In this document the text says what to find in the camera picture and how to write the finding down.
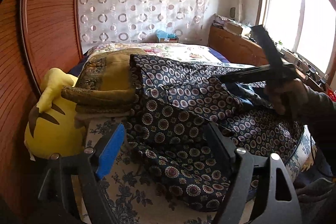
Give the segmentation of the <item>person's right hand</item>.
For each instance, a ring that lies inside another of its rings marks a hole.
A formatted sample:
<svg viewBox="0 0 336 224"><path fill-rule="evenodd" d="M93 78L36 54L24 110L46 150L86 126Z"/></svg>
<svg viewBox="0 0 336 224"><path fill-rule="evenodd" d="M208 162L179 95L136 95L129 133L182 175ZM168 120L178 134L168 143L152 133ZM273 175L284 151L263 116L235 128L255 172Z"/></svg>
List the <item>person's right hand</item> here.
<svg viewBox="0 0 336 224"><path fill-rule="evenodd" d="M307 86L299 79L280 84L269 81L265 93L276 112L291 119L297 119L301 106L308 102Z"/></svg>

